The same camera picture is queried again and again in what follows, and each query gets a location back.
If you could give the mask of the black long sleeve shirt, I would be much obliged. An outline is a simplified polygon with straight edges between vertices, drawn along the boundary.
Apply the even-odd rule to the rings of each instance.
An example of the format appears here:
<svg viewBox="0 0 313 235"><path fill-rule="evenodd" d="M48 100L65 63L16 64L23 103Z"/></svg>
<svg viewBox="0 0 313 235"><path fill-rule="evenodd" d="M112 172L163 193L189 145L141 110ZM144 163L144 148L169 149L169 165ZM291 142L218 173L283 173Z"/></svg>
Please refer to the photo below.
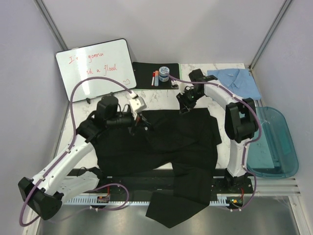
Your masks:
<svg viewBox="0 0 313 235"><path fill-rule="evenodd" d="M167 228L191 218L210 204L217 146L222 142L217 119L207 108L186 114L148 110L149 130L109 129L94 143L99 168L109 176L153 170L171 163L172 194L154 192L146 216Z"/></svg>

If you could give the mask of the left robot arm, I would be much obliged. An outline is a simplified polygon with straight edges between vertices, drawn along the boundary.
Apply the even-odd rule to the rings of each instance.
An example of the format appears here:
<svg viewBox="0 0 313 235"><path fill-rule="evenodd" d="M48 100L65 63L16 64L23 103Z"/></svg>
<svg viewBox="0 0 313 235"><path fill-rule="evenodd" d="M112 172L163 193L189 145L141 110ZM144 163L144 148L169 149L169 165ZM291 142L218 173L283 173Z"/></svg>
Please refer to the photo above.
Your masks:
<svg viewBox="0 0 313 235"><path fill-rule="evenodd" d="M94 143L105 131L128 128L130 133L134 133L137 127L150 128L150 123L142 115L146 108L142 97L134 95L124 112L118 111L118 107L115 96L102 97L96 110L74 127L73 139L65 150L31 179L23 177L18 182L24 207L29 206L38 217L49 220L75 196L90 190L106 190L107 180L101 177L101 171L96 167L68 183L64 179L81 159L94 150Z"/></svg>

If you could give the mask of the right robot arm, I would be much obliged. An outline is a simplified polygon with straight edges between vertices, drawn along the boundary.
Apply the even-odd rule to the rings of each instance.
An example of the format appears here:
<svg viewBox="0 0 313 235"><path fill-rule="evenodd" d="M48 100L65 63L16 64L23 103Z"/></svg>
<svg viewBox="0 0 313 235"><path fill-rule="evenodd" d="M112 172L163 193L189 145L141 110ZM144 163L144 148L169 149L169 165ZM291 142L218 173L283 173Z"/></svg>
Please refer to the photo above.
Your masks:
<svg viewBox="0 0 313 235"><path fill-rule="evenodd" d="M226 168L224 187L234 193L246 182L246 155L254 135L258 139L260 121L256 115L255 101L243 98L227 89L214 75L205 76L200 69L189 73L190 81L170 77L174 86L179 89L177 99L181 114L188 113L203 96L212 98L225 111L224 129L230 139L230 157Z"/></svg>

